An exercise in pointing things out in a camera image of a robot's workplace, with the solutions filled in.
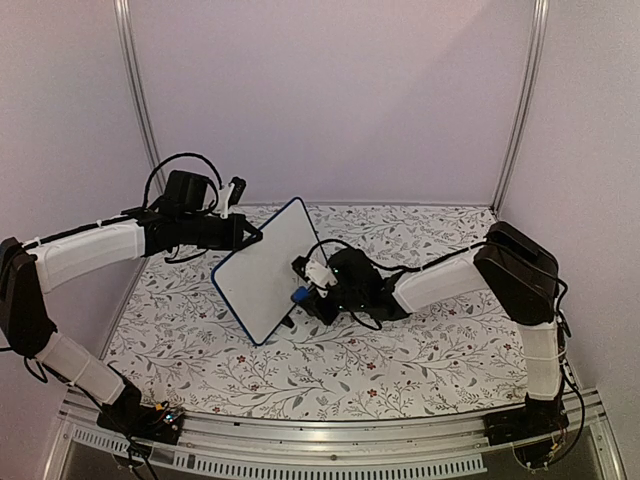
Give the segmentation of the small blue-framed whiteboard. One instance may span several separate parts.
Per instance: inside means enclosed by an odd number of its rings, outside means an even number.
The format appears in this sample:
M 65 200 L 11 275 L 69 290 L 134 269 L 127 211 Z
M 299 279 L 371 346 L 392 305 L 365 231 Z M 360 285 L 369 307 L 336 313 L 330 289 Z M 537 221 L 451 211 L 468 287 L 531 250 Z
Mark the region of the small blue-framed whiteboard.
M 300 286 L 292 262 L 307 254 L 318 236 L 304 201 L 295 197 L 261 227 L 262 240 L 225 257 L 211 281 L 252 344 L 263 345 L 294 309 Z

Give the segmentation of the blue whiteboard eraser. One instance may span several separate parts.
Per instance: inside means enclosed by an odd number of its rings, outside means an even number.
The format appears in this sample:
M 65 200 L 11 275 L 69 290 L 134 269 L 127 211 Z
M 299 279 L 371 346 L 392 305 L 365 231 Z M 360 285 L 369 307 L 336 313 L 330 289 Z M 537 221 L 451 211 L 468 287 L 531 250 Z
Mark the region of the blue whiteboard eraser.
M 310 291 L 308 288 L 301 286 L 298 287 L 294 293 L 291 295 L 291 300 L 296 304 L 301 304 L 306 301 L 310 296 Z

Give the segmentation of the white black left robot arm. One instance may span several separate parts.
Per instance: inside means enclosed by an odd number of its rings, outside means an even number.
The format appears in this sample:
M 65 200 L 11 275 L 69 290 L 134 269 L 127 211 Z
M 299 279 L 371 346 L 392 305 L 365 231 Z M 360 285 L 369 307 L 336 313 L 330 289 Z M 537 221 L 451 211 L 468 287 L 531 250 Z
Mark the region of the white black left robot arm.
M 161 253 L 174 263 L 185 246 L 199 254 L 236 252 L 260 241 L 259 230 L 232 210 L 245 189 L 240 177 L 223 183 L 174 170 L 154 201 L 49 237 L 3 239 L 1 332 L 8 350 L 82 391 L 98 406 L 105 428 L 139 434 L 155 424 L 175 427 L 166 404 L 144 405 L 138 387 L 79 344 L 76 335 L 64 333 L 78 323 L 57 323 L 55 316 L 75 312 L 90 323 L 106 319 L 103 312 L 89 311 L 106 304 L 93 279 L 101 270 L 123 272 Z

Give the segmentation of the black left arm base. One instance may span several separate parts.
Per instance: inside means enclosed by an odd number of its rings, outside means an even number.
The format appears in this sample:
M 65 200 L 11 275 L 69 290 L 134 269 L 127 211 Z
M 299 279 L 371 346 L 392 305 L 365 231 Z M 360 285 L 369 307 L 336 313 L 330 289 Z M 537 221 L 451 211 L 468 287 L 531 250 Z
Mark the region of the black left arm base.
M 148 406 L 138 401 L 103 404 L 97 425 L 121 433 L 125 437 L 177 445 L 183 424 L 184 409 L 171 407 L 167 402 Z

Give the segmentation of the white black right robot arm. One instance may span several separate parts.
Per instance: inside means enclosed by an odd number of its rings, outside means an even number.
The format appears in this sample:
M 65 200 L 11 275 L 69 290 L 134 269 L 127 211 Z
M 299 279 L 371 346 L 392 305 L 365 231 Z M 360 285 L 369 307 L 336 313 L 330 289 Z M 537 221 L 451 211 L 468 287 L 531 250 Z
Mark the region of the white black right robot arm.
M 517 427 L 537 436 L 552 424 L 564 378 L 561 372 L 566 290 L 556 258 L 507 222 L 493 224 L 485 237 L 421 266 L 384 266 L 363 250 L 340 241 L 339 250 L 320 262 L 322 242 L 292 263 L 308 286 L 293 301 L 326 325 L 339 314 L 367 315 L 379 328 L 425 308 L 474 290 L 489 290 L 515 322 L 524 347 L 526 397 L 532 401 L 517 415 Z

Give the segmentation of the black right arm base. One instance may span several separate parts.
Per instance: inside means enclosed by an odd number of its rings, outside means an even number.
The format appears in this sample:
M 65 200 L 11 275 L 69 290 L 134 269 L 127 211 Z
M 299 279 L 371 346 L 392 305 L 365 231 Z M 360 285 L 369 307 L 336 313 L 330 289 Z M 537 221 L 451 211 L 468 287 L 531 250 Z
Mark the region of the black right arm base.
M 535 470 L 548 467 L 564 446 L 569 420 L 561 400 L 526 397 L 521 407 L 486 414 L 483 424 L 491 446 L 516 443 L 516 460 Z

